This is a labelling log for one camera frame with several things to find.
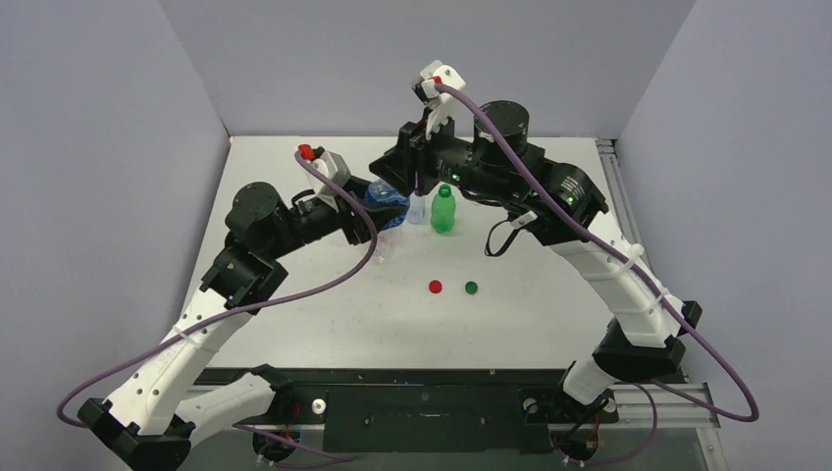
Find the gray floor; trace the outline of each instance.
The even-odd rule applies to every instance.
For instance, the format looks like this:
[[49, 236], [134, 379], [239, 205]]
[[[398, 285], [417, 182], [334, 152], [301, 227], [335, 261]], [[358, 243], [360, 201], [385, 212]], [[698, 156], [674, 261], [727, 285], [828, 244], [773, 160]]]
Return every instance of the gray floor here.
[[[597, 458], [618, 456], [638, 446], [647, 430], [601, 430], [601, 449]], [[310, 445], [320, 445], [322, 433], [307, 432]], [[484, 453], [363, 453], [352, 463], [333, 466], [337, 471], [551, 471], [563, 465], [558, 455], [519, 455], [515, 450], [492, 450]], [[314, 462], [317, 458], [301, 455], [292, 463]], [[193, 450], [182, 471], [262, 471], [255, 465], [251, 435], [225, 432], [203, 442]], [[662, 429], [655, 441], [640, 455], [618, 465], [601, 466], [599, 470], [663, 470], [701, 471], [707, 469], [696, 430]]]

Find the clear plastic bottle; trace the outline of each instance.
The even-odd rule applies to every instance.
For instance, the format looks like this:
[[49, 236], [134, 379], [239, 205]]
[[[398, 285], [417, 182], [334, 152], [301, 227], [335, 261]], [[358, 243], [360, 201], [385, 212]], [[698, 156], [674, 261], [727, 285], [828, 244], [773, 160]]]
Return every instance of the clear plastic bottle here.
[[431, 226], [440, 234], [453, 229], [456, 213], [456, 198], [450, 190], [450, 185], [443, 184], [431, 203]]
[[410, 209], [407, 210], [405, 221], [410, 224], [419, 224], [425, 219], [425, 196], [416, 193], [410, 195]]
[[[402, 196], [401, 193], [382, 179], [378, 179], [367, 186], [364, 199], [371, 203], [396, 204], [406, 208], [410, 206], [409, 199]], [[373, 254], [373, 260], [377, 264], [385, 263], [392, 257], [395, 247], [401, 239], [401, 223], [404, 222], [406, 213], [407, 211], [401, 213], [401, 216], [387, 223], [379, 232], [379, 242]]]

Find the robotic arm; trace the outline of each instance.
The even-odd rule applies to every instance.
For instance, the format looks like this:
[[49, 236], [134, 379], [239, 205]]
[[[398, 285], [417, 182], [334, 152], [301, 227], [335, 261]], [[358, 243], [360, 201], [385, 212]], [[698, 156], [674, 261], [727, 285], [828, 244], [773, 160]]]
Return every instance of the robotic arm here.
[[[503, 208], [515, 232], [532, 233], [541, 245], [572, 264], [600, 295], [614, 319], [593, 355], [573, 363], [563, 376], [555, 406], [574, 417], [586, 416], [606, 404], [607, 388], [617, 381], [639, 382], [676, 372], [685, 352], [678, 340], [679, 324], [629, 270], [638, 264], [650, 273], [640, 259], [644, 250], [621, 234], [590, 178], [573, 165], [548, 160], [543, 149], [527, 142], [529, 114], [521, 105], [495, 101], [482, 107], [558, 206], [627, 254], [627, 263], [608, 257], [555, 217], [478, 120], [473, 142], [455, 137], [449, 117], [455, 100], [438, 93], [436, 83], [457, 89], [465, 84], [453, 68], [438, 61], [423, 70], [414, 84], [425, 104], [422, 119], [404, 125], [395, 147], [373, 162], [370, 171], [402, 194], [427, 194], [446, 182], [457, 186], [463, 197]], [[298, 152], [354, 199], [362, 200], [359, 195], [369, 183], [352, 176], [340, 156], [309, 146]], [[303, 245], [338, 230], [351, 244], [371, 238], [343, 198], [311, 182], [314, 189], [297, 194], [290, 204], [267, 183], [242, 188], [226, 218], [230, 232], [225, 248], [165, 337], [181, 339], [150, 357], [106, 399], [91, 398], [81, 407], [80, 421], [132, 469], [176, 470], [192, 446], [240, 420], [290, 414], [291, 382], [268, 365], [252, 369], [230, 385], [182, 400], [214, 354], [257, 310], [191, 335], [184, 331], [218, 312], [268, 300], [287, 276], [277, 260]], [[377, 230], [403, 211], [400, 206], [362, 204]], [[666, 290], [663, 293], [686, 320], [697, 323], [701, 311], [694, 302], [682, 303]]]

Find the black cylindrical motor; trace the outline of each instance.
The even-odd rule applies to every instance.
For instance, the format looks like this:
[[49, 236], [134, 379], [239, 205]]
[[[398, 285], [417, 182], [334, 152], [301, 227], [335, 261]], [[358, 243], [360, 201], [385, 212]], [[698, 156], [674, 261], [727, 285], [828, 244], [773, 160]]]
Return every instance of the black cylindrical motor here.
[[[486, 103], [481, 108], [494, 122], [497, 130], [505, 137], [511, 149], [519, 157], [526, 153], [529, 133], [529, 111], [513, 101], [497, 100]], [[511, 163], [494, 142], [494, 138], [480, 120], [474, 120], [474, 153], [482, 152], [480, 162], [495, 167], [511, 166]]]

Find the blue plastic bottle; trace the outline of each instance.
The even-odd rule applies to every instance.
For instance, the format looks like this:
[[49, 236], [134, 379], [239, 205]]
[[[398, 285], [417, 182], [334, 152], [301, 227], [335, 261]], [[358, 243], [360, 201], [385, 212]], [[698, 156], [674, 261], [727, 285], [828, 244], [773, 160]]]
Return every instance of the blue plastic bottle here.
[[[364, 199], [371, 203], [386, 203], [404, 206], [410, 208], [410, 200], [396, 191], [389, 183], [382, 179], [378, 179], [369, 186], [367, 192], [364, 194]], [[376, 245], [376, 252], [374, 259], [376, 263], [382, 264], [392, 257], [395, 251], [395, 246], [401, 239], [401, 223], [404, 222], [407, 211], [401, 213], [400, 216], [387, 223], [382, 231], [379, 233], [379, 243]]]

